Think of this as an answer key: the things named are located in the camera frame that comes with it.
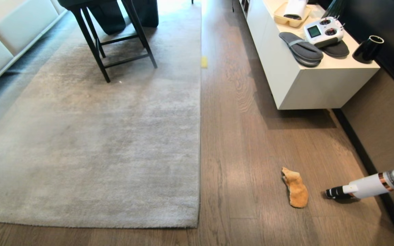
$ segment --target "black cup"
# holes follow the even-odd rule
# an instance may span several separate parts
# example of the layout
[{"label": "black cup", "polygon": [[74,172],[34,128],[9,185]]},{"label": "black cup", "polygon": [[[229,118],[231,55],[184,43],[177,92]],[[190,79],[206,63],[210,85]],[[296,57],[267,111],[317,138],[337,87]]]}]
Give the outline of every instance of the black cup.
[{"label": "black cup", "polygon": [[384,44],[384,39],[378,36],[369,36],[366,41],[363,41],[360,46],[352,54],[352,57],[361,63],[372,63],[372,60],[377,57]]}]

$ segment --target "black bar stool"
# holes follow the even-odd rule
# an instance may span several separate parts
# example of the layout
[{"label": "black bar stool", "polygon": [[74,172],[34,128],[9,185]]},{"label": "black bar stool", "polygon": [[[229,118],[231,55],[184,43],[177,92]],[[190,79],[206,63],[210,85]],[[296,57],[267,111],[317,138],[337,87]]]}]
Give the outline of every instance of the black bar stool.
[{"label": "black bar stool", "polygon": [[[92,19],[89,15],[88,12],[88,7],[90,6],[96,6],[100,5],[102,3],[107,3],[107,2],[112,2],[116,0],[58,0],[59,3],[65,7],[67,10],[71,11],[75,19],[78,22],[78,25],[80,26],[81,32],[83,33],[83,36],[86,39],[86,42],[89,45],[89,48],[92,51],[92,54],[94,55],[95,60],[97,61],[98,66],[100,67],[101,72],[104,75],[104,78],[106,81],[109,83],[110,79],[109,76],[107,75],[106,68],[113,67],[116,65],[124,64],[127,62],[131,62],[137,59],[145,58],[150,56],[150,59],[152,60],[153,66],[155,68],[158,67],[156,64],[155,58],[153,57],[152,50],[150,49],[150,46],[148,45],[147,38],[145,37],[144,30],[142,29],[141,23],[139,21],[138,15],[136,13],[135,7],[133,6],[133,1],[132,0],[122,0],[122,4],[124,5],[127,14],[129,15],[129,18],[131,22],[133,23],[133,27],[135,27],[136,30],[136,35],[120,38],[120,39],[114,39],[110,40],[107,42],[101,42],[100,39],[98,38],[97,32],[95,31],[94,24],[92,23]],[[86,23],[83,20],[83,16],[81,15],[81,12],[83,12],[84,17],[86,18],[86,22],[88,23],[89,28],[91,29],[91,33],[94,36],[94,41],[92,41],[92,37],[89,34],[89,30],[86,27]],[[103,45],[108,45],[111,43],[115,42],[120,42],[128,39],[134,39],[138,38],[141,40],[142,45],[144,48],[147,50],[147,54],[142,55],[142,56],[136,56],[133,58],[125,59],[119,62],[115,62],[112,64],[104,65],[103,62],[101,61],[100,54],[102,57],[106,57],[104,51],[103,51]]]}]

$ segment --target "white sideboard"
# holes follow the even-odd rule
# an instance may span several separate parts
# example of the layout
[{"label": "white sideboard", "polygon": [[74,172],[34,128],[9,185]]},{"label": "white sideboard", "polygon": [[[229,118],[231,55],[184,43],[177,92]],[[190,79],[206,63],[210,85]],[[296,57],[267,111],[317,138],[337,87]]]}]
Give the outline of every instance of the white sideboard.
[{"label": "white sideboard", "polygon": [[313,11],[297,28],[274,21],[274,11],[283,0],[250,0],[246,19],[258,51],[268,84],[278,109],[341,108],[379,70],[378,64],[363,64],[352,58],[358,43],[346,32],[344,42],[350,54],[344,59],[324,53],[313,68],[297,63],[279,33],[288,31],[303,36],[303,25],[319,20],[324,10],[308,5]]}]

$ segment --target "white vacuum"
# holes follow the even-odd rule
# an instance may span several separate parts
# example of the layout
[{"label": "white vacuum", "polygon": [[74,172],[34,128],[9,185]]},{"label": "white vacuum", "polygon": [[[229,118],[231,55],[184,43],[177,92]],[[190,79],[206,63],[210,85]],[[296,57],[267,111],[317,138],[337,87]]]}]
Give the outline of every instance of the white vacuum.
[{"label": "white vacuum", "polygon": [[326,190],[330,199],[366,198],[394,190],[394,169],[351,181],[348,185]]}]

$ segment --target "area rug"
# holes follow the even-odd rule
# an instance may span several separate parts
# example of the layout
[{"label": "area rug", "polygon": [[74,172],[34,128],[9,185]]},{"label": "area rug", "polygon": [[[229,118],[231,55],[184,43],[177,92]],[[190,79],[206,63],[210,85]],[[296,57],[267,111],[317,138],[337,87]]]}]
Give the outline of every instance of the area rug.
[{"label": "area rug", "polygon": [[[67,13],[0,78],[0,222],[197,226],[200,3],[158,8],[159,26],[145,28],[158,69],[149,58],[112,67],[107,84]],[[107,64],[145,50],[132,39],[105,53]]]}]

